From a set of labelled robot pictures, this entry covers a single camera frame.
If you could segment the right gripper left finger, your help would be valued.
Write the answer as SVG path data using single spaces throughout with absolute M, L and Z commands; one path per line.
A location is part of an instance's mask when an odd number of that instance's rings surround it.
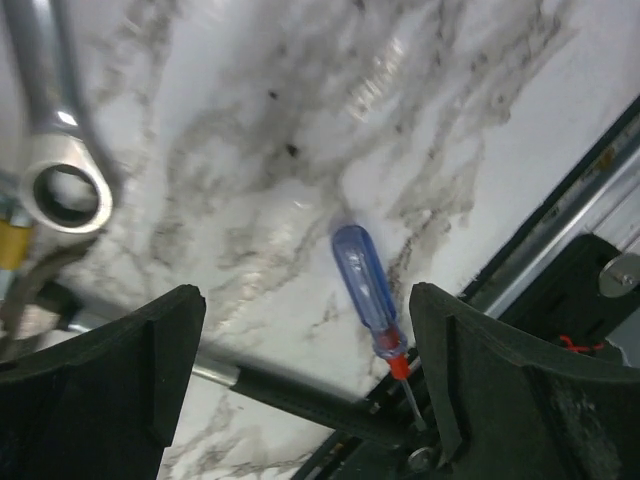
M 181 285 L 1 365 L 4 479 L 154 479 L 174 439 L 206 302 Z

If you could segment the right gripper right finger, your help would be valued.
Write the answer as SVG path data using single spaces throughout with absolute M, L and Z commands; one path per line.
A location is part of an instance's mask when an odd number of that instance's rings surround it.
M 635 479 L 639 373 L 538 339 L 433 284 L 409 311 L 455 479 Z

